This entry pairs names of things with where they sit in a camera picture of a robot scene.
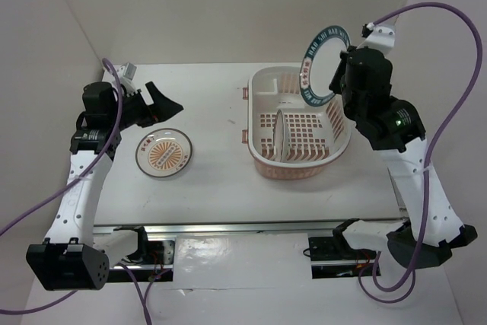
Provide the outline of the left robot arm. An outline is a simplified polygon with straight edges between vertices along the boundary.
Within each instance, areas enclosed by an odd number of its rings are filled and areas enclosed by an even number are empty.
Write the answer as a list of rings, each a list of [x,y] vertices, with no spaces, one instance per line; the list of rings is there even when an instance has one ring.
[[[94,219],[103,183],[112,167],[121,131],[130,126],[149,127],[183,111],[154,85],[145,86],[153,100],[146,104],[140,91],[116,92],[99,81],[84,87],[84,111],[71,138],[71,171],[54,221],[41,244],[31,244],[26,260],[47,291],[100,290],[110,268],[128,258],[144,262],[150,254],[145,229],[114,229],[94,241]]]

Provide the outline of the green rimmed white plate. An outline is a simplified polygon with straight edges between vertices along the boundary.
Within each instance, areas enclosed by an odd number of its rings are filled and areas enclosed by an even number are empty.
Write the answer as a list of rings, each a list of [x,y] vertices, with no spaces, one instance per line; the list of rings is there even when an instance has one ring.
[[[325,27],[312,39],[299,71],[300,92],[307,105],[321,107],[333,99],[329,84],[339,66],[340,53],[349,46],[349,34],[339,25]]]

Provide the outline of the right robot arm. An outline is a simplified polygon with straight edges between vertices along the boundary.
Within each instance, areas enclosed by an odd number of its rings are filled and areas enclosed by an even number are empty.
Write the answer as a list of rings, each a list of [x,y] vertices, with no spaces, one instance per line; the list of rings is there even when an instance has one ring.
[[[428,141],[417,109],[391,96],[392,71],[381,51],[351,46],[340,54],[329,87],[341,95],[345,116],[384,161],[409,217],[394,224],[350,219],[334,229],[332,249],[341,258],[357,250],[386,251],[402,267],[432,268],[478,234],[458,218],[426,160]]]

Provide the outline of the plate with orange sunburst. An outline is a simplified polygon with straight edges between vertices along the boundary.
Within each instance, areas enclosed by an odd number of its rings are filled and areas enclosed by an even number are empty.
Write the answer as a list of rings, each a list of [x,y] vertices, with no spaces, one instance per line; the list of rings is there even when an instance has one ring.
[[[153,178],[172,177],[186,168],[193,156],[193,144],[178,129],[164,128],[148,133],[135,150],[140,171]]]

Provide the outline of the plate with red characters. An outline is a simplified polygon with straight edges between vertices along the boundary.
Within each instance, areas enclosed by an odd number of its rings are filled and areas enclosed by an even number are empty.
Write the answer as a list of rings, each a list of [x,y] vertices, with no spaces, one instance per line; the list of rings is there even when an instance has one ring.
[[[273,129],[275,161],[286,162],[288,156],[289,129],[282,110],[277,110]]]

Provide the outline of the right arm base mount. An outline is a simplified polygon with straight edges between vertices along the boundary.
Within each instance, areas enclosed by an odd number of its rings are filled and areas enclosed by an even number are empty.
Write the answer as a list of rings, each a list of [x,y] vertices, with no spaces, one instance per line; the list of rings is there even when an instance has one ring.
[[[376,253],[340,248],[333,237],[309,237],[303,255],[310,260],[312,279],[341,279],[371,276]]]

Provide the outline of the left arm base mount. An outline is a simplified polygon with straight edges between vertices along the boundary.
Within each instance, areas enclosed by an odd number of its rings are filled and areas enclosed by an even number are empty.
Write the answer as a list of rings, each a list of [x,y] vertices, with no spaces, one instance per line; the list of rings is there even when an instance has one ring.
[[[115,234],[99,237],[94,248],[103,251],[109,258],[109,283],[131,282],[129,274],[121,267],[125,265],[138,282],[149,283],[158,276],[157,281],[173,281],[173,263],[176,254],[176,240],[147,240],[138,243],[133,232],[127,235]]]

